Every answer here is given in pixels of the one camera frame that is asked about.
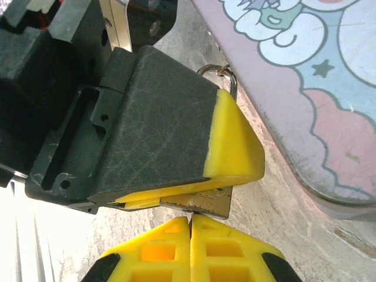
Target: black plastic part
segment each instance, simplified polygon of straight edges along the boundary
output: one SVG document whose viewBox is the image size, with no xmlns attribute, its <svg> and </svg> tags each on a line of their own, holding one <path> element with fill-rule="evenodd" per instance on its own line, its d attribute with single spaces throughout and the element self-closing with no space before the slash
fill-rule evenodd
<svg viewBox="0 0 376 282">
<path fill-rule="evenodd" d="M 26 194 L 83 212 L 118 197 L 206 181 L 218 87 L 161 51 L 115 48 L 99 88 L 77 93 L 50 131 Z"/>
<path fill-rule="evenodd" d="M 109 254 L 97 260 L 81 282 L 107 282 L 120 261 L 120 254 Z"/>
<path fill-rule="evenodd" d="M 73 46 L 85 74 L 81 82 L 97 85 L 111 55 L 109 41 L 102 42 L 106 27 L 99 1 L 64 0 L 48 29 Z"/>
<path fill-rule="evenodd" d="M 62 126 L 47 135 L 26 180 L 25 192 L 29 197 L 96 213 L 99 205 L 87 198 L 91 195 L 98 161 L 132 75 L 135 56 L 116 48 L 107 65 L 101 84 L 110 87 L 113 75 L 114 88 L 122 89 L 122 93 L 88 86 L 77 92 Z"/>
<path fill-rule="evenodd" d="M 29 7 L 34 11 L 29 11 L 29 0 L 13 0 L 0 17 L 4 183 L 10 173 L 30 173 L 48 132 L 61 126 L 78 86 L 98 83 L 111 54 L 102 38 L 106 28 L 98 0 L 64 0 L 62 6 L 58 0 L 48 2 L 34 1 Z M 43 26 L 38 5 L 47 13 Z"/>
<path fill-rule="evenodd" d="M 262 254 L 276 282 L 302 282 L 298 274 L 283 258 L 271 253 Z"/>
<path fill-rule="evenodd" d="M 90 201 L 206 181 L 218 87 L 152 46 L 141 48 L 99 162 Z"/>
<path fill-rule="evenodd" d="M 130 0 L 127 6 L 132 50 L 154 45 L 165 36 L 176 21 L 177 0 Z"/>
<path fill-rule="evenodd" d="M 136 59 L 136 54 L 122 48 L 115 48 L 99 86 L 125 93 L 128 82 L 132 77 Z"/>
</svg>

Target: metal key ring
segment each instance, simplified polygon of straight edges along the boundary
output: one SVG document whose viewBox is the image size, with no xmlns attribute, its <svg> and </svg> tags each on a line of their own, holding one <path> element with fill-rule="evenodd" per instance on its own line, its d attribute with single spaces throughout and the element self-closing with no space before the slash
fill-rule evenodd
<svg viewBox="0 0 376 282">
<path fill-rule="evenodd" d="M 230 94 L 236 99 L 237 96 L 237 79 L 235 74 L 229 70 L 230 65 L 220 66 L 209 64 L 200 68 L 197 73 L 199 75 L 204 75 L 207 72 L 215 72 L 217 75 L 223 75 L 230 81 Z"/>
</svg>

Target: yellow plastic block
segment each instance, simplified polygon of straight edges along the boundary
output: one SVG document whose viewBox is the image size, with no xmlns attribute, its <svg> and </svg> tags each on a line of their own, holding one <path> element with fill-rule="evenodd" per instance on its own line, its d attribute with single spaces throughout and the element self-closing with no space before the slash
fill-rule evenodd
<svg viewBox="0 0 376 282">
<path fill-rule="evenodd" d="M 230 96 L 219 90 L 213 112 L 203 177 L 208 181 L 136 192 L 115 200 L 126 209 L 155 206 L 158 198 L 234 186 L 264 176 L 265 154 L 252 127 Z"/>
<path fill-rule="evenodd" d="M 263 253 L 284 259 L 282 253 L 269 244 L 209 217 L 193 216 L 192 282 L 275 282 L 261 256 Z"/>
<path fill-rule="evenodd" d="M 189 227 L 177 217 L 102 254 L 120 254 L 108 282 L 189 282 Z"/>
</svg>

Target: gray floor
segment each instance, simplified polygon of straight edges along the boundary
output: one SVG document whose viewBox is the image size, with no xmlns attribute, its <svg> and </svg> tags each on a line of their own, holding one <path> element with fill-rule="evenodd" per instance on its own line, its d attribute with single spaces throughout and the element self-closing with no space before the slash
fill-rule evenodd
<svg viewBox="0 0 376 282">
<path fill-rule="evenodd" d="M 157 47 L 194 70 L 224 63 L 189 0 L 179 0 L 177 24 Z M 266 175 L 234 190 L 226 224 L 278 247 L 304 281 L 376 281 L 376 223 L 334 220 L 318 211 L 242 90 L 238 104 L 263 142 Z M 0 191 L 0 224 L 9 230 L 1 240 L 1 281 L 20 281 L 15 279 L 15 218 L 24 281 L 68 282 L 80 280 L 104 250 L 184 214 L 165 208 L 100 209 L 91 216 L 29 200 L 22 187 L 16 188 L 15 197 L 9 189 Z M 40 245 L 34 243 L 35 230 Z M 44 276 L 37 272 L 35 250 L 42 254 Z"/>
</svg>

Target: rectangular slot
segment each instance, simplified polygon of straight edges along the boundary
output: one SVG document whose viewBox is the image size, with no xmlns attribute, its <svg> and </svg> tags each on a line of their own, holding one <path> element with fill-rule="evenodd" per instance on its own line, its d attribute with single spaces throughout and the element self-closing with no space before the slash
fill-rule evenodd
<svg viewBox="0 0 376 282">
<path fill-rule="evenodd" d="M 141 249 L 141 261 L 174 260 L 176 246 L 174 243 L 147 243 Z"/>
<path fill-rule="evenodd" d="M 245 266 L 209 266 L 210 282 L 253 282 Z"/>
<path fill-rule="evenodd" d="M 206 242 L 208 257 L 244 257 L 241 246 L 231 239 L 211 239 Z"/>
<path fill-rule="evenodd" d="M 129 282 L 172 282 L 171 269 L 133 270 Z"/>
</svg>

